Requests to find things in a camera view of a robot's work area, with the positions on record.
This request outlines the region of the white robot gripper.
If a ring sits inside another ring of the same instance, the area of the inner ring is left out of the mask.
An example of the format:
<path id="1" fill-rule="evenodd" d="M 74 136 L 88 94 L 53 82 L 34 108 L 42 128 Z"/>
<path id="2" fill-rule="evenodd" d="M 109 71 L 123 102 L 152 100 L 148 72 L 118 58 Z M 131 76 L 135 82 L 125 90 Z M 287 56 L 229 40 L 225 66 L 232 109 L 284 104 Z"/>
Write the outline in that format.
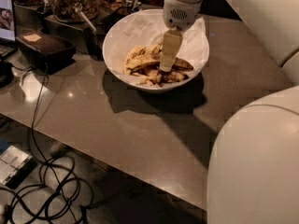
<path id="1" fill-rule="evenodd" d="M 182 44 L 181 31 L 194 23 L 202 0 L 164 0 L 164 24 L 168 30 L 163 36 L 160 69 L 170 72 Z"/>

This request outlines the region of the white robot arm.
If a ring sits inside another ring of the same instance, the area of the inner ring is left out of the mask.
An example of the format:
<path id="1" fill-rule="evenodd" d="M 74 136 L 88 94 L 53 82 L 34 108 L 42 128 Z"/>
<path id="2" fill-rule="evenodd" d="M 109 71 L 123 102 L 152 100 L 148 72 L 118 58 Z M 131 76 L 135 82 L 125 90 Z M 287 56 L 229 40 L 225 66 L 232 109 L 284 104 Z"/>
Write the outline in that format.
<path id="1" fill-rule="evenodd" d="M 291 87 L 238 110 L 209 161 L 207 224 L 299 224 L 299 0 L 226 0 Z"/>

